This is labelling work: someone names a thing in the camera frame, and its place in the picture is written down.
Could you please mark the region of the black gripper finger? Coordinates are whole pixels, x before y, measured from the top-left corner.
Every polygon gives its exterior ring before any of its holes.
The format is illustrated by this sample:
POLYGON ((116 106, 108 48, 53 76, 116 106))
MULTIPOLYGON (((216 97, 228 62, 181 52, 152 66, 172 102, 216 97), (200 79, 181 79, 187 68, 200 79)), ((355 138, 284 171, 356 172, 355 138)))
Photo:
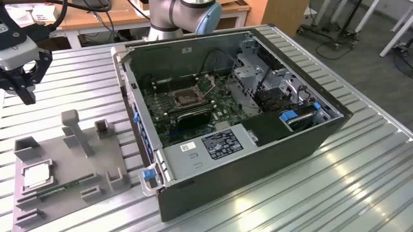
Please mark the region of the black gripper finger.
POLYGON ((41 82, 52 62, 49 50, 40 49, 37 55, 38 59, 34 60, 34 66, 30 70, 26 72, 22 66, 20 66, 13 74, 14 91, 25 105, 36 103, 33 90, 29 90, 29 88, 41 82))
POLYGON ((10 95, 16 95, 14 71, 0 70, 0 88, 10 95))

